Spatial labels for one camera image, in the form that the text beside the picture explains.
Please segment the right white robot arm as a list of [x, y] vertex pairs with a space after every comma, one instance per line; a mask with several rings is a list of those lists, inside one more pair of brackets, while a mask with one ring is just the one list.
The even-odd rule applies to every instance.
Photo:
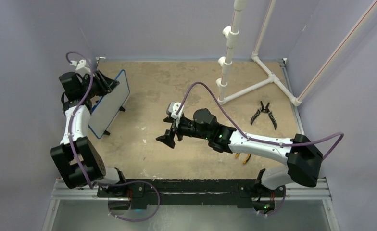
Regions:
[[192, 119], [168, 113], [164, 122], [171, 123], [171, 127], [156, 140], [170, 148], [176, 145], [174, 138], [181, 141], [187, 136], [206, 140], [219, 153], [251, 154], [279, 162], [277, 167], [260, 170], [254, 188], [261, 196], [288, 183], [317, 186], [324, 156], [315, 145], [305, 144], [309, 140], [302, 134], [281, 139], [242, 134], [235, 127], [219, 123], [207, 108], [195, 111]]

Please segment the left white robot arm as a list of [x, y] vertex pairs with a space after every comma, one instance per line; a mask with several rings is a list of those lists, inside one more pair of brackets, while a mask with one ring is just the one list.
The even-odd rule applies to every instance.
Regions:
[[107, 168], [88, 138], [89, 120], [94, 111], [91, 99], [114, 92], [118, 80], [106, 77], [100, 70], [83, 76], [67, 72], [59, 76], [64, 88], [61, 95], [66, 117], [60, 144], [51, 148], [50, 155], [66, 186], [70, 189], [94, 185], [109, 187], [117, 197], [124, 196], [128, 184], [117, 168]]

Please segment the blue framed whiteboard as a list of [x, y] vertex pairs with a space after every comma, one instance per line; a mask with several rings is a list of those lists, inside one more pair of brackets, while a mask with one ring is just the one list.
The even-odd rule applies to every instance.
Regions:
[[110, 135], [108, 127], [118, 112], [125, 110], [124, 104], [130, 95], [130, 87], [124, 69], [118, 73], [115, 80], [119, 82], [119, 85], [111, 93], [101, 97], [93, 106], [88, 127], [97, 139], [101, 139], [104, 135]]

